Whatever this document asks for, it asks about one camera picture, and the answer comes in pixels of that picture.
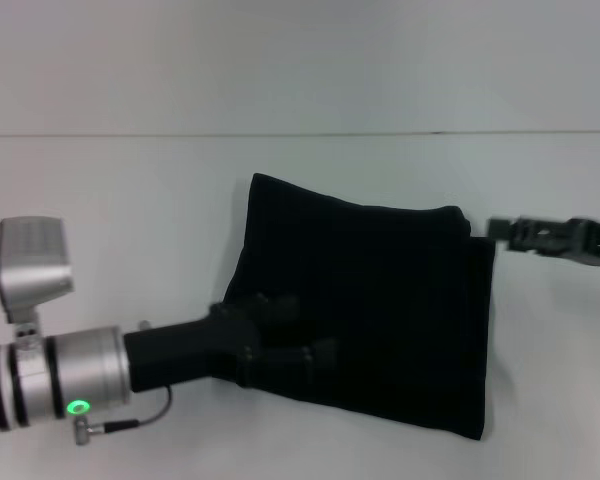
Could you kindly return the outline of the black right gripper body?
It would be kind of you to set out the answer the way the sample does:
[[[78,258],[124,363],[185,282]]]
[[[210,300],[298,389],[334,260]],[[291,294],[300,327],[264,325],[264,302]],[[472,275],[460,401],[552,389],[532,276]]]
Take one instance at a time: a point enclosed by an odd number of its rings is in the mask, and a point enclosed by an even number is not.
[[[600,222],[571,218],[550,229],[551,256],[600,267]]]

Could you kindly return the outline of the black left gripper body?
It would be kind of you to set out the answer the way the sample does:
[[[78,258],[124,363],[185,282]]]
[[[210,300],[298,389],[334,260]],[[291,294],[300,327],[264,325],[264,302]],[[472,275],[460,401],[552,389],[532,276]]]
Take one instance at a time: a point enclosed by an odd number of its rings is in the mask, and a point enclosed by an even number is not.
[[[123,340],[134,393],[207,377],[235,383],[239,364],[261,349],[258,328],[236,307],[215,307],[200,320],[127,333]]]

